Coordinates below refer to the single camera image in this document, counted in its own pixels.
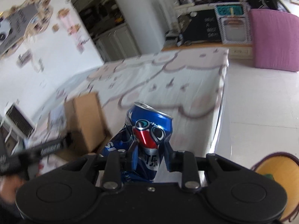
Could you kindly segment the person's hand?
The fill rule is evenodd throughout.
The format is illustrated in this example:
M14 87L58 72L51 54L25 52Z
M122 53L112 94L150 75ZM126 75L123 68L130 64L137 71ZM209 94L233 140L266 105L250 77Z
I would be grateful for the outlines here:
M1 180L1 199L14 204L17 190L25 183L25 180L18 175L4 176Z

